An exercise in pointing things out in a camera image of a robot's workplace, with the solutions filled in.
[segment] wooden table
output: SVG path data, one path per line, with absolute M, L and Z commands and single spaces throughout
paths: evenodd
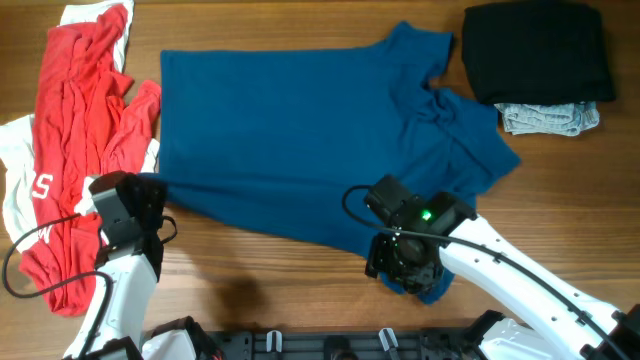
M 46 30 L 59 22 L 65 3 L 60 1 L 8 0 L 0 6 L 2 123 L 34 109 Z M 125 69 L 136 85 L 127 100 L 143 80 L 161 81 L 162 49 L 353 47 L 380 40 L 400 20 L 454 31 L 459 38 L 463 9 L 472 3 L 140 1 Z M 532 258 L 626 311 L 640 302 L 640 3 L 590 3 L 602 12 L 609 34 L 619 99 L 598 105 L 602 123 L 577 138 L 504 134 L 522 165 L 479 197 L 478 208 Z M 447 73 L 434 85 L 473 97 L 459 43 Z M 417 329 L 468 325 L 487 309 L 505 310 L 461 278 L 428 307 L 366 278 L 365 262 L 355 255 L 172 211 L 180 235 L 165 250 L 146 328 L 192 315 L 208 330 Z M 6 232 L 0 232 L 0 254 L 9 244 Z M 17 290 L 34 290 L 19 274 L 18 258 L 11 262 L 10 279 Z M 41 299 L 16 300 L 4 290 L 0 319 L 0 359 L 60 358 L 82 320 L 51 315 Z

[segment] blue shirt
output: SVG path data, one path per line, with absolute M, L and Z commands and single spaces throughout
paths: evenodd
M 429 88 L 451 40 L 402 22 L 354 49 L 163 51 L 156 176 L 170 201 L 223 223 L 366 257 L 376 231 L 342 211 L 350 186 L 394 174 L 475 204 L 519 162 L 494 108 Z M 375 220 L 364 195 L 350 206 Z

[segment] green light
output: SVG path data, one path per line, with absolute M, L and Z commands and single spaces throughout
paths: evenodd
M 422 220 L 429 221 L 429 219 L 431 219 L 431 213 L 429 212 L 429 210 L 423 211 L 422 212 Z

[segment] black cloth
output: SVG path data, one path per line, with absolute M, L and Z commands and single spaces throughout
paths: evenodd
M 515 1 L 465 10 L 462 59 L 479 102 L 612 101 L 600 13 L 583 4 Z

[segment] red cloth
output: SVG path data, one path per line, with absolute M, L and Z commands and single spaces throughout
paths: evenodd
M 49 30 L 42 60 L 33 125 L 36 177 L 33 206 L 38 224 L 74 213 L 84 178 L 113 170 L 139 172 L 160 111 L 160 87 L 142 84 L 125 109 L 133 80 L 113 65 L 113 46 L 127 11 L 114 6 L 95 23 Z M 22 256 L 20 270 L 38 289 L 91 271 L 98 250 L 95 214 L 45 229 Z M 93 296 L 87 277 L 45 295 L 52 312 L 79 315 Z

